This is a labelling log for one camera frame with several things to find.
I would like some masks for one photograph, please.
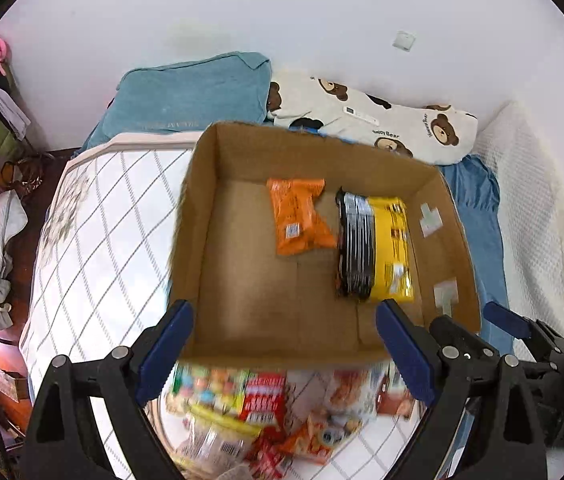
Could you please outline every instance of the red snack package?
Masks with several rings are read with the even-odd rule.
[[[277,254],[288,256],[315,247],[337,244],[329,226],[313,206],[324,189],[324,180],[279,180],[269,178],[267,187],[273,203]]]
[[[251,463],[251,475],[255,480],[279,480],[284,478],[293,458],[275,450],[266,439],[262,440],[257,457]]]
[[[262,437],[271,442],[285,439],[286,375],[276,373],[251,374],[244,387],[244,404],[239,420],[262,429]]]

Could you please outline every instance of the snack pile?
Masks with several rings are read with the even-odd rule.
[[[293,459],[327,463],[377,416],[411,416],[415,401],[393,362],[321,376],[324,397],[289,432],[286,373],[177,364],[166,407],[187,438],[173,461],[186,478],[279,480]]]

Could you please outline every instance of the white wall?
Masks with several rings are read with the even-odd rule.
[[[416,34],[411,53],[391,46]],[[18,0],[0,22],[33,142],[79,146],[127,70],[258,50],[395,102],[453,102],[482,126],[524,102],[564,173],[564,16],[550,0]]]

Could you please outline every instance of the cardboard box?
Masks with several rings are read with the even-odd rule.
[[[479,303],[463,228],[439,170],[371,146],[280,128],[210,126],[182,190],[172,253],[171,299],[195,307],[184,360],[228,367],[310,368],[387,357],[374,303],[335,293],[337,250],[275,254],[268,178],[323,178],[316,209],[337,236],[339,187],[399,196],[407,206],[415,298],[401,307],[419,325],[440,310],[434,287],[457,283],[452,316],[479,331]],[[442,225],[424,237],[421,206]]]
[[[27,378],[17,372],[0,370],[0,392],[15,402],[28,399]]]

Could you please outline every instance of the blue gripper pad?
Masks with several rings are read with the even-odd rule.
[[[380,303],[375,323],[384,346],[415,399],[431,406],[435,399],[434,370],[396,314]]]
[[[500,304],[489,301],[484,305],[483,313],[484,319],[500,327],[504,332],[510,333],[513,337],[517,339],[530,337],[528,321]]]
[[[186,301],[166,325],[139,367],[136,388],[136,402],[139,406],[157,399],[192,331],[193,307]]]

